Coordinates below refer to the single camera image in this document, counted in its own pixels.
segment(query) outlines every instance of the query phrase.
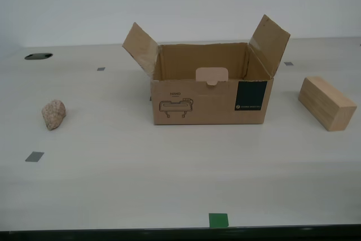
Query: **wooden block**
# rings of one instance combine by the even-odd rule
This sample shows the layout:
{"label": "wooden block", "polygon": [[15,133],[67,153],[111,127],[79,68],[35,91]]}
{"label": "wooden block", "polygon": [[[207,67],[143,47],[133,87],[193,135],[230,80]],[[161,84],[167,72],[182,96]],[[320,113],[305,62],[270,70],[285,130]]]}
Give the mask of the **wooden block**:
{"label": "wooden block", "polygon": [[357,106],[319,76],[303,81],[298,100],[328,131],[345,130]]}

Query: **open cardboard box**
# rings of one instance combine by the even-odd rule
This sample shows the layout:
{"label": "open cardboard box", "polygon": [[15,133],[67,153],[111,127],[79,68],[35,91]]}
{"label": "open cardboard box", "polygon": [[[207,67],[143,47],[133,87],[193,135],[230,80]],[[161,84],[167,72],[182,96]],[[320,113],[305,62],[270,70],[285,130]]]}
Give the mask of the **open cardboard box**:
{"label": "open cardboard box", "polygon": [[249,43],[158,45],[134,23],[123,47],[152,80],[155,124],[262,124],[289,37],[264,15]]}

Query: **stone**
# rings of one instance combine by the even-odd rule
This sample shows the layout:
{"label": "stone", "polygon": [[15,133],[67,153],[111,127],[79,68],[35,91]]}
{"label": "stone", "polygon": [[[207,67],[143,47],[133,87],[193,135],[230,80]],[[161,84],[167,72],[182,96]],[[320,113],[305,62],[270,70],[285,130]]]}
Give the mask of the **stone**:
{"label": "stone", "polygon": [[60,100],[51,101],[43,107],[41,113],[43,114],[45,125],[48,130],[57,128],[63,121],[63,118],[67,115],[65,113],[65,105]]}

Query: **tape marker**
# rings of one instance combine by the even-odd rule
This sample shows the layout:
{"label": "tape marker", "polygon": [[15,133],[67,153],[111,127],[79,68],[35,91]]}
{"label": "tape marker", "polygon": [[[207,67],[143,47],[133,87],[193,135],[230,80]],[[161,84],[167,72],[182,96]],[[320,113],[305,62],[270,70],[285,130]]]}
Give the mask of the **tape marker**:
{"label": "tape marker", "polygon": [[209,214],[209,227],[210,228],[226,228],[229,226],[227,214]]}

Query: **table surface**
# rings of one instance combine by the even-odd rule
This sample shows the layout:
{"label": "table surface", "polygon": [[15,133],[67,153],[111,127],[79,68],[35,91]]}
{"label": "table surface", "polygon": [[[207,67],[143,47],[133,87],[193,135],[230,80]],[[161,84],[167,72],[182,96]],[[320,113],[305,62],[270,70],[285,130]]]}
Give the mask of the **table surface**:
{"label": "table surface", "polygon": [[[360,110],[327,132],[297,99],[319,75],[360,105],[360,44],[290,40],[263,125],[154,126],[149,78],[120,45],[18,51],[0,61],[0,230],[208,227],[209,213],[361,223]],[[53,99],[67,116],[50,132]],[[33,151],[45,154],[25,162]]]}

